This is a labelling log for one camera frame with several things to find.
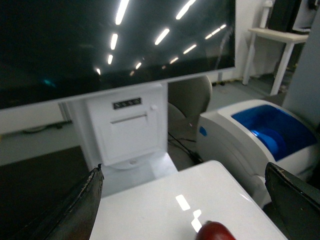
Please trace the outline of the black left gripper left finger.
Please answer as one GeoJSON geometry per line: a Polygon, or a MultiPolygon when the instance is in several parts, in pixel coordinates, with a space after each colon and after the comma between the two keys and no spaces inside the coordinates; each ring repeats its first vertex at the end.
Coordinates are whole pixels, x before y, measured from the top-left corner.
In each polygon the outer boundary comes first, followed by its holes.
{"type": "Polygon", "coordinates": [[[16,240],[88,240],[99,209],[104,175],[99,164],[57,205],[44,211],[17,234],[16,240]]]}

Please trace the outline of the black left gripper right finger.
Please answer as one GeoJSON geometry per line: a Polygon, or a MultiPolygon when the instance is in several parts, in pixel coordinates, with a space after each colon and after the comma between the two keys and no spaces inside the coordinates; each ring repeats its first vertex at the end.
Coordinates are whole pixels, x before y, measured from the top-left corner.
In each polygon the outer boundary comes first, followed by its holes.
{"type": "Polygon", "coordinates": [[[275,163],[265,168],[265,186],[290,239],[320,238],[320,190],[275,163]]]}

